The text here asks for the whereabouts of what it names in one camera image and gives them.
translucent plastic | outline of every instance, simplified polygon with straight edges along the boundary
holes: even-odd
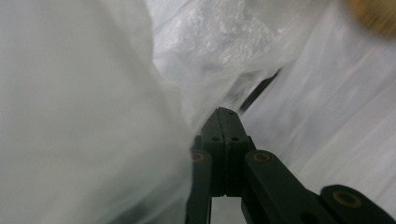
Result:
[[[243,116],[315,192],[344,184],[396,217],[396,43],[331,1],[302,55]]]
[[[3,1],[0,223],[184,223],[193,135],[142,1]]]
[[[301,52],[325,0],[146,0],[154,62],[181,88],[197,131],[214,108],[236,109],[258,81]]]

